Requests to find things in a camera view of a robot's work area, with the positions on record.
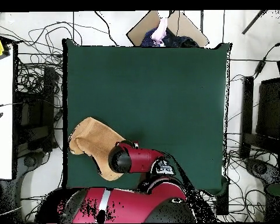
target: white table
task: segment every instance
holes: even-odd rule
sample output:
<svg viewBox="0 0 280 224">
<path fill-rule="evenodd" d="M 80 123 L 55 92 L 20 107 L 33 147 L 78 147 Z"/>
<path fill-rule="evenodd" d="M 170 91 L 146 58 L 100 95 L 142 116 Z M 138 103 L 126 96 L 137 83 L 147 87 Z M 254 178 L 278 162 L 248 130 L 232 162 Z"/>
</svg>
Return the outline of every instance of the white table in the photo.
<svg viewBox="0 0 280 224">
<path fill-rule="evenodd" d="M 0 104 L 12 103 L 13 51 L 0 60 Z M 0 179 L 12 179 L 12 105 L 0 107 Z"/>
</svg>

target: brown towel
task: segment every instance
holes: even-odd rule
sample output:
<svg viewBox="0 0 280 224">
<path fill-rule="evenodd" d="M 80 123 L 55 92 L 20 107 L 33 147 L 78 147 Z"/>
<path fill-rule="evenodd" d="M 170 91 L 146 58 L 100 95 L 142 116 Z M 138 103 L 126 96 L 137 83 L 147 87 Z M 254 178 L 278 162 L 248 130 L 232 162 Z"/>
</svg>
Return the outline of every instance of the brown towel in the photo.
<svg viewBox="0 0 280 224">
<path fill-rule="evenodd" d="M 86 118 L 74 129 L 69 136 L 69 149 L 74 155 L 82 153 L 92 157 L 97 165 L 98 172 L 105 180 L 116 180 L 123 174 L 113 172 L 108 164 L 108 155 L 116 142 L 124 138 L 110 127 L 95 120 Z"/>
</svg>

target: dark blue cloth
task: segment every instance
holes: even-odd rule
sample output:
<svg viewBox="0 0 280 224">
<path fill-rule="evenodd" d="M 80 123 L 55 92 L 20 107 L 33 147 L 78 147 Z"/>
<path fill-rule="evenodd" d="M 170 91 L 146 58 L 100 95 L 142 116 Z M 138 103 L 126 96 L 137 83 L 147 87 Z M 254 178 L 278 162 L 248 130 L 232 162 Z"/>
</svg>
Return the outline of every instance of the dark blue cloth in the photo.
<svg viewBox="0 0 280 224">
<path fill-rule="evenodd" d="M 142 43 L 140 45 L 141 47 L 158 47 L 158 45 L 155 44 L 151 38 L 151 35 L 155 32 L 155 30 L 157 30 L 157 27 L 145 34 L 144 39 L 142 40 Z"/>
<path fill-rule="evenodd" d="M 166 47 L 180 47 L 180 48 L 190 48 L 199 47 L 199 45 L 190 37 L 187 36 L 175 36 L 169 32 L 162 39 Z"/>
</svg>

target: white floor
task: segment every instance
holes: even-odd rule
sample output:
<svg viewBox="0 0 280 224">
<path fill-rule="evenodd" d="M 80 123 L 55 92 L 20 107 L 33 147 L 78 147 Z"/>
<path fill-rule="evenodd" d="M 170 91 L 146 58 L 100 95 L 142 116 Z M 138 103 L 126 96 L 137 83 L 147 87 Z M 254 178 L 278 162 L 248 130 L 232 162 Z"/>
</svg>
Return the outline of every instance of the white floor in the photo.
<svg viewBox="0 0 280 224">
<path fill-rule="evenodd" d="M 269 10 L 264 16 L 259 18 L 252 28 L 245 34 L 242 31 L 251 22 L 259 10 L 226 10 L 225 11 L 225 28 L 223 31 L 223 16 L 224 10 L 206 10 L 204 11 L 204 23 L 203 32 L 209 40 L 208 48 L 214 48 L 219 43 L 224 41 L 225 43 L 232 43 L 232 51 L 230 58 L 233 60 L 230 62 L 230 78 L 235 75 L 241 74 L 245 76 L 253 75 L 254 70 L 258 64 L 258 61 L 243 61 L 243 60 L 261 60 L 268 50 L 280 42 L 280 10 Z M 127 31 L 129 31 L 138 21 L 148 12 L 148 10 L 141 11 L 129 11 L 129 12 L 101 12 L 104 19 L 110 26 L 110 34 L 116 43 L 120 46 L 132 46 L 129 39 L 126 37 Z M 200 11 L 187 11 L 185 15 L 200 28 Z M 29 37 L 29 31 L 32 29 L 40 29 L 30 33 L 31 38 L 35 41 L 41 34 L 41 29 L 46 25 L 56 23 L 53 26 L 47 27 L 48 31 L 56 27 L 61 28 L 50 33 L 50 39 L 54 44 L 54 47 L 62 49 L 62 38 L 73 38 L 78 44 L 81 44 L 81 37 L 75 31 L 73 34 L 73 28 L 66 23 L 75 24 L 75 29 L 82 36 L 83 45 L 113 45 L 113 42 L 109 39 L 106 33 L 89 28 L 89 26 L 95 27 L 104 32 L 108 32 L 105 23 L 94 14 L 94 12 L 30 12 L 30 13 L 1 13 L 0 14 L 0 34 L 5 37 L 6 34 L 11 34 L 11 31 L 16 33 L 21 39 L 31 40 Z M 46 44 L 45 33 L 40 36 L 39 43 Z M 37 48 L 41 52 L 49 53 L 47 47 L 37 44 Z M 35 49 L 26 46 L 25 44 L 19 44 L 19 53 L 35 53 Z M 23 62 L 30 61 L 30 55 L 20 55 L 20 59 Z M 274 48 L 268 55 L 267 60 L 280 60 L 280 47 Z M 254 84 L 254 101 L 258 103 L 258 88 L 262 80 L 279 77 L 279 72 L 276 62 L 267 62 L 262 73 L 257 77 Z M 230 95 L 229 95 L 229 117 L 233 117 L 241 112 L 242 103 L 242 81 L 236 80 L 230 83 Z M 257 107 L 254 108 L 254 123 L 253 130 L 256 127 L 256 114 Z M 240 132 L 240 115 L 233 118 L 228 125 L 227 132 L 239 133 Z M 56 130 L 55 136 L 59 145 L 62 145 L 62 133 L 60 130 Z M 239 140 L 239 135 L 229 135 L 230 139 L 235 141 Z M 228 141 L 229 146 L 237 146 L 238 143 Z M 32 197 L 45 195 L 50 191 L 56 189 L 62 171 L 62 152 L 59 149 L 55 149 L 51 157 L 44 166 L 39 167 L 37 170 L 30 172 L 22 187 L 22 197 Z M 235 170 L 230 169 L 230 178 L 235 182 L 239 179 L 238 185 L 241 187 L 244 193 L 250 189 L 263 190 L 263 187 L 259 180 L 250 176 L 244 169 L 238 167 Z M 240 190 L 236 185 L 230 185 L 229 194 L 231 198 L 240 196 Z M 257 192 L 249 194 L 248 199 L 256 204 L 260 202 L 265 203 L 264 197 Z M 231 204 L 238 204 L 238 202 L 232 201 Z M 32 208 L 37 205 L 36 201 L 24 201 L 23 202 L 23 215 L 28 214 Z M 235 209 L 242 209 L 241 205 L 231 205 L 230 211 Z M 245 215 L 233 214 L 233 217 L 238 221 L 245 220 Z M 262 215 L 257 215 L 257 220 L 261 221 Z"/>
</svg>

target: dark green mat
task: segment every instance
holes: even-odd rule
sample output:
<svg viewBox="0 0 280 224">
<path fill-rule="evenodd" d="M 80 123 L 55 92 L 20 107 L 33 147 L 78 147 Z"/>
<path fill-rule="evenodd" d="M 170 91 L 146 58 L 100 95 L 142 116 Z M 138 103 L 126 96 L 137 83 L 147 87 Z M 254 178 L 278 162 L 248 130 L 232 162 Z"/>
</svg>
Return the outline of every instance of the dark green mat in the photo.
<svg viewBox="0 0 280 224">
<path fill-rule="evenodd" d="M 86 117 L 143 148 L 172 154 L 198 189 L 221 185 L 226 64 L 218 49 L 68 46 L 68 135 Z M 135 188 L 140 174 L 103 180 L 68 153 L 69 187 Z"/>
</svg>

